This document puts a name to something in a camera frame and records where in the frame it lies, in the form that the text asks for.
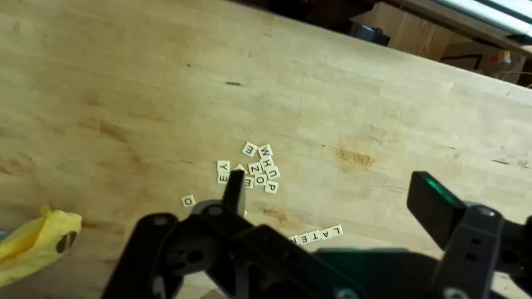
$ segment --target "wood grain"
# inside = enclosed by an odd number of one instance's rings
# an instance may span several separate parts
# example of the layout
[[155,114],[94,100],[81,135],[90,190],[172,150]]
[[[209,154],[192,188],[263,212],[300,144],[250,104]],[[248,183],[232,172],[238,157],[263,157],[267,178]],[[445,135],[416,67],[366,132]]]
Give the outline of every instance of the wood grain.
[[[406,210],[428,170],[514,222],[532,212],[532,94],[232,2],[0,4],[2,228],[41,205],[81,213],[71,256],[4,298],[99,298],[134,225],[220,198],[217,160],[270,144],[280,193],[248,218],[308,247],[410,248],[440,256]],[[523,296],[498,288],[511,298]],[[205,278],[184,298],[212,295]]]

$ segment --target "yellow object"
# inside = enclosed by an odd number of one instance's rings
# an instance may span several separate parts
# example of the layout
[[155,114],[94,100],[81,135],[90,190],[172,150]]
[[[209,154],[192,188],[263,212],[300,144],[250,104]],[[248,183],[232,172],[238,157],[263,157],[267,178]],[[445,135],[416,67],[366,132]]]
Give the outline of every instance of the yellow object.
[[42,208],[42,217],[0,243],[0,288],[24,280],[61,260],[82,230],[82,217]]

